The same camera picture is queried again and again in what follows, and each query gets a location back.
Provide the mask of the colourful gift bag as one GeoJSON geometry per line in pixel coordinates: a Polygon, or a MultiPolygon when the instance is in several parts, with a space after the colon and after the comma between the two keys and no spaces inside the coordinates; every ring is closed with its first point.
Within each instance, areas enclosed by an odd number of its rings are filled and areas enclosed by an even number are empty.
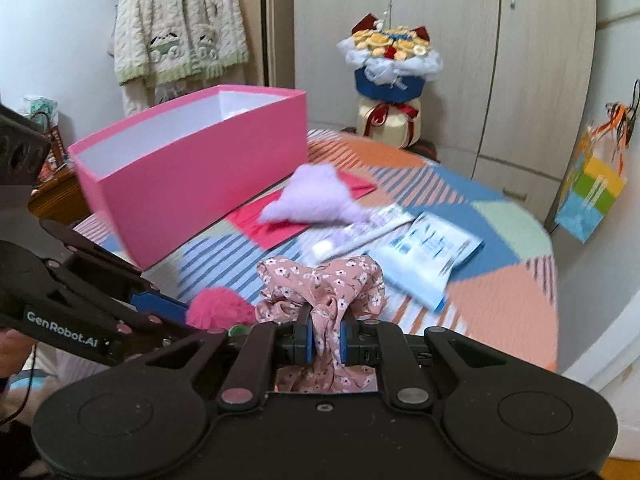
{"type": "Polygon", "coordinates": [[[593,234],[626,186],[629,107],[606,106],[608,118],[588,125],[578,141],[554,222],[582,243],[593,234]]]}

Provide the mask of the blue wet wipes pack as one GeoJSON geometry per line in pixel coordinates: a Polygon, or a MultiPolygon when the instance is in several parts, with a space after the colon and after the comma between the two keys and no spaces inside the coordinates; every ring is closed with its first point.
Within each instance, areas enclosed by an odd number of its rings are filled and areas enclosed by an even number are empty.
{"type": "Polygon", "coordinates": [[[422,212],[404,235],[373,247],[369,256],[386,284],[439,312],[446,304],[450,276],[483,248],[476,235],[447,220],[422,212]]]}

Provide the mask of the white knit cardigan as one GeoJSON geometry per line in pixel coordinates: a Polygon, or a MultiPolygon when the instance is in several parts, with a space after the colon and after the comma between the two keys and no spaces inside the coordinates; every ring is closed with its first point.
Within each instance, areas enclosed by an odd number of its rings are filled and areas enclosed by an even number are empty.
{"type": "Polygon", "coordinates": [[[119,0],[113,56],[127,116],[212,86],[250,60],[240,0],[119,0]]]}

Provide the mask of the white tube bottle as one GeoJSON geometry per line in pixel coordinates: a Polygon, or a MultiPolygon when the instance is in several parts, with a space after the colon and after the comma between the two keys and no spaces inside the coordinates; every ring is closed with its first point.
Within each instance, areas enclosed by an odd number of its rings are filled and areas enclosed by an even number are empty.
{"type": "Polygon", "coordinates": [[[339,228],[311,245],[312,263],[341,257],[413,222],[410,212],[397,204],[368,209],[369,219],[339,228]]]}

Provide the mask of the patchwork tablecloth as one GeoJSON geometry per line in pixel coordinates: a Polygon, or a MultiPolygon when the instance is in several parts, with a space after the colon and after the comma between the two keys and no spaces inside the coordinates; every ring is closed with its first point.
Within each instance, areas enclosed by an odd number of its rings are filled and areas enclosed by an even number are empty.
{"type": "MultiPolygon", "coordinates": [[[[484,242],[450,276],[445,307],[434,312],[397,288],[387,289],[387,321],[409,334],[442,325],[519,359],[551,370],[558,358],[556,266],[551,240],[525,209],[432,160],[349,133],[312,130],[311,162],[376,185],[366,207],[397,204],[410,214],[429,212],[484,242]]],[[[262,290],[257,263],[269,256],[228,221],[242,206],[274,192],[282,181],[194,235],[151,266],[148,279],[167,295],[191,301],[202,289],[224,286],[249,302],[262,290]]],[[[108,222],[92,211],[79,227],[86,237],[125,255],[108,222]]]]}

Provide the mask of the cream gift box with ribbon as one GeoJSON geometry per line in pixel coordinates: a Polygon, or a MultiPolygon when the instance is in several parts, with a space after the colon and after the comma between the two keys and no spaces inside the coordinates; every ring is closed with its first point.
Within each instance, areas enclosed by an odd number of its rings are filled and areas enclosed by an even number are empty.
{"type": "Polygon", "coordinates": [[[389,103],[362,96],[358,101],[356,133],[392,148],[408,148],[420,139],[420,100],[389,103]]]}

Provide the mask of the beige wardrobe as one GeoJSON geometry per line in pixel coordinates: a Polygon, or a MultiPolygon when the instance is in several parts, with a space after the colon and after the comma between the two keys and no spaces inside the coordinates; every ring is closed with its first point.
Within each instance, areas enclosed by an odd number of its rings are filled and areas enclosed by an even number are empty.
{"type": "Polygon", "coordinates": [[[356,125],[355,72],[337,45],[357,22],[424,27],[439,71],[422,91],[422,138],[452,169],[549,217],[585,105],[597,0],[265,3],[269,79],[306,93],[313,127],[356,125]]]}

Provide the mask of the purple plush cloud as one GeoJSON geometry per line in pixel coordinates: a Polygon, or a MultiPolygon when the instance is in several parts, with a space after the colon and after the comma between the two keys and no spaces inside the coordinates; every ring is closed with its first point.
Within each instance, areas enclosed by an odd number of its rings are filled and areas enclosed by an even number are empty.
{"type": "Polygon", "coordinates": [[[366,221],[369,213],[352,198],[331,164],[299,166],[280,197],[260,212],[265,223],[343,223],[366,221]]]}

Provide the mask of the pink floral scrunchie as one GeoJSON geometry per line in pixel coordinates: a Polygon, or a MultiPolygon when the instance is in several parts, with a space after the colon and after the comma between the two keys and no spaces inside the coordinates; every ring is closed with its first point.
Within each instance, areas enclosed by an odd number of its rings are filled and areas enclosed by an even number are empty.
{"type": "Polygon", "coordinates": [[[264,284],[256,320],[285,324],[310,307],[316,356],[311,363],[277,372],[281,392],[360,393],[378,388],[370,366],[347,366],[341,357],[341,322],[345,314],[376,318],[385,304],[380,266],[369,256],[335,259],[311,268],[277,256],[262,260],[257,274],[264,284]]]}

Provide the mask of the flower bouquet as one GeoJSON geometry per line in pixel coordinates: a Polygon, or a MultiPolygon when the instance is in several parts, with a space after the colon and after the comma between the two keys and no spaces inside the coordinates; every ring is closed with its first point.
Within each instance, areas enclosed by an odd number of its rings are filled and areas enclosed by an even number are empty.
{"type": "Polygon", "coordinates": [[[425,84],[442,71],[442,58],[424,25],[384,25],[384,18],[368,14],[336,45],[354,71],[356,91],[389,103],[420,98],[425,84]]]}

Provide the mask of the pink fluffy pompom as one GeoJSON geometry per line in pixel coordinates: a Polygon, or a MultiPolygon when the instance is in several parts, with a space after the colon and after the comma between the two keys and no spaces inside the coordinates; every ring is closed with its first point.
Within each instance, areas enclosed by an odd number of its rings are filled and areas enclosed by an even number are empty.
{"type": "Polygon", "coordinates": [[[227,287],[201,290],[186,310],[186,324],[200,330],[230,330],[235,325],[252,326],[255,322],[255,307],[227,287]]]}

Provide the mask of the pink storage box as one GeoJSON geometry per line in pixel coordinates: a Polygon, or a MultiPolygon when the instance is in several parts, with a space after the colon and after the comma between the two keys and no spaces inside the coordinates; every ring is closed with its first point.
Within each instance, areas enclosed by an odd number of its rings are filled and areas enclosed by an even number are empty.
{"type": "Polygon", "coordinates": [[[306,94],[221,84],[68,150],[91,210],[142,270],[308,159],[306,94]]]}

